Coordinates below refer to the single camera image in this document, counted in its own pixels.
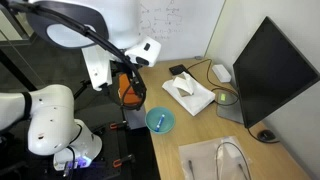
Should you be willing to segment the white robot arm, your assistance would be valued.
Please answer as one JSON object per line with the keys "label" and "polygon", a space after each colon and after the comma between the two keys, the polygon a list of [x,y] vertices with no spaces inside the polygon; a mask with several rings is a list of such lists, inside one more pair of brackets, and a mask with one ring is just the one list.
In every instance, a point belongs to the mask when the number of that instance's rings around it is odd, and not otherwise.
{"label": "white robot arm", "polygon": [[[26,14],[35,33],[55,46],[80,49],[92,86],[101,91],[112,83],[110,63],[120,65],[139,102],[146,87],[138,65],[152,66],[161,45],[139,32],[139,0],[11,1],[13,11]],[[74,117],[72,91],[59,84],[36,91],[1,95],[1,129],[29,120],[28,149],[51,155],[57,171],[86,168],[102,150],[102,140]]]}

